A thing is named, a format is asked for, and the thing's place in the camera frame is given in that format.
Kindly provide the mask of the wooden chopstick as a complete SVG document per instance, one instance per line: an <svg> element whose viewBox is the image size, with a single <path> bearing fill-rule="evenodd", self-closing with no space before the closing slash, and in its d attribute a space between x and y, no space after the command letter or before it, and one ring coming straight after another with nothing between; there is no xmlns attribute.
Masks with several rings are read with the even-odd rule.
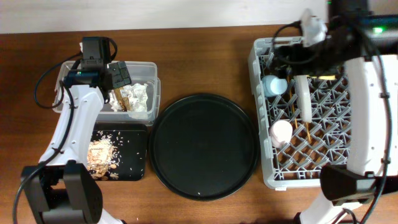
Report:
<svg viewBox="0 0 398 224"><path fill-rule="evenodd" d="M287 82L288 82L288 84L290 84L290 78L289 77L287 77ZM289 88L289 98L290 98L290 100L292 99L292 88L291 87ZM292 114L294 114L295 113L294 104L291 105L291 109L292 109ZM294 118L294 125L295 125L295 129L297 129L298 128L298 124L297 124L297 119L296 118Z"/></svg>
<svg viewBox="0 0 398 224"><path fill-rule="evenodd" d="M311 135L310 135L309 123L305 122L305 128L306 128L306 132L307 132L308 142L311 143L312 142L312 138L311 138Z"/></svg>

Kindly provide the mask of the grey plate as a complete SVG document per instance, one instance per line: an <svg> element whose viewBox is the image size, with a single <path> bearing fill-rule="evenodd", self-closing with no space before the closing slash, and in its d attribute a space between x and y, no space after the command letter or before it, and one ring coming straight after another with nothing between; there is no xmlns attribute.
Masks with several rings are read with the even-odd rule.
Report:
<svg viewBox="0 0 398 224"><path fill-rule="evenodd" d="M295 94L297 95L297 106L300 110L300 117L306 123L312 122L311 94L308 79L305 75L294 76Z"/></svg>

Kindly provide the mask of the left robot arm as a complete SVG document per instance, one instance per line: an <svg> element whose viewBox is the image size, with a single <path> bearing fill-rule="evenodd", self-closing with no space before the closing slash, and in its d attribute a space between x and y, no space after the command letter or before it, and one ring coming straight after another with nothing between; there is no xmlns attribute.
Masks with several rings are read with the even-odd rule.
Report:
<svg viewBox="0 0 398 224"><path fill-rule="evenodd" d="M101 189L88 172L87 156L97 117L109 92L131 84L118 47L109 37L84 37L67 75L58 82L62 112L52 140L35 166L25 166L12 219L25 194L36 223L120 223L103 207Z"/></svg>

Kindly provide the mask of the yellow bowl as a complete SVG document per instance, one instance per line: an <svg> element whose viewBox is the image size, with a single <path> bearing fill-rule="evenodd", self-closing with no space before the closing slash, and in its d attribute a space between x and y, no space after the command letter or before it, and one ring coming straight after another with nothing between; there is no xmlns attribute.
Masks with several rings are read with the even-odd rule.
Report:
<svg viewBox="0 0 398 224"><path fill-rule="evenodd" d="M329 75L329 76L319 76L317 77L319 80L326 80L326 81L332 81L336 79L335 75Z"/></svg>

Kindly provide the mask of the gold snack wrapper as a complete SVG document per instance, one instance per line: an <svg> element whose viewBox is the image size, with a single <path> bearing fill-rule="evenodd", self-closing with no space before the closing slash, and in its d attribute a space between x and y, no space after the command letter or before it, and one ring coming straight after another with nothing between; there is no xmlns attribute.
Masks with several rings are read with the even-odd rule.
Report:
<svg viewBox="0 0 398 224"><path fill-rule="evenodd" d="M123 111L132 111L132 107L129 101L131 92L129 90L126 90L124 87L117 88L114 90L114 94L116 96L117 102L119 103Z"/></svg>

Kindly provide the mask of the white napkin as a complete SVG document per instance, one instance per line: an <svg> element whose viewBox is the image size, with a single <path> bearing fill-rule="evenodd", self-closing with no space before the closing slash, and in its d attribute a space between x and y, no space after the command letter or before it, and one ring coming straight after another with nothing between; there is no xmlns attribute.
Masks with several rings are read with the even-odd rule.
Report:
<svg viewBox="0 0 398 224"><path fill-rule="evenodd" d="M147 84L135 83L133 85L124 86L126 90L131 92L129 101L132 107L132 111L127 112L145 112L147 111ZM123 111L117 102L114 90L109 94L109 104L114 112Z"/></svg>

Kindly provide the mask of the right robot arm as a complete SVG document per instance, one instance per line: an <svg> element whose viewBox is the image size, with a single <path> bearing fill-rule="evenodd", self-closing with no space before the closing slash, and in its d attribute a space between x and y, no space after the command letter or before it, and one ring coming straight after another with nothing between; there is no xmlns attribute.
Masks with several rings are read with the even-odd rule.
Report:
<svg viewBox="0 0 398 224"><path fill-rule="evenodd" d="M367 1L329 1L328 16L323 22L306 9L292 23L303 43L272 47L296 77L342 65L349 81L348 160L321 169L322 191L295 223L338 223L365 204L367 220L383 195L397 192L397 16L376 15Z"/></svg>

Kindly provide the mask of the blue cup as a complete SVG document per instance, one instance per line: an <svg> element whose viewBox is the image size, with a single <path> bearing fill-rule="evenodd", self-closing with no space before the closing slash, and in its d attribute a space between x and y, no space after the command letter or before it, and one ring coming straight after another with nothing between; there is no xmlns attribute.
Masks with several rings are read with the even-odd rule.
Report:
<svg viewBox="0 0 398 224"><path fill-rule="evenodd" d="M266 75L262 78L262 85L265 97L274 97L286 92L288 83L286 79L278 78L275 75Z"/></svg>

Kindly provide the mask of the pink cup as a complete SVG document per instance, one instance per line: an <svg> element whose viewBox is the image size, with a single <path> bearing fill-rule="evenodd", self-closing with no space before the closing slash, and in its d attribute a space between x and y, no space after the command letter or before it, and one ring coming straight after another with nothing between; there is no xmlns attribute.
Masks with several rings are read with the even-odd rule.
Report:
<svg viewBox="0 0 398 224"><path fill-rule="evenodd" d="M292 139L293 127L288 121L278 120L269 128L273 147L280 148Z"/></svg>

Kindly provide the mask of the food scraps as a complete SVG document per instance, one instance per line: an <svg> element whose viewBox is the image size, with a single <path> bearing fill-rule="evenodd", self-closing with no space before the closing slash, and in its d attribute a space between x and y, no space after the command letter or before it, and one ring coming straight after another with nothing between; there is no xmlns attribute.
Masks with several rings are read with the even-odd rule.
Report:
<svg viewBox="0 0 398 224"><path fill-rule="evenodd" d="M88 148L87 169L94 180L118 180L121 154L113 131L94 131Z"/></svg>

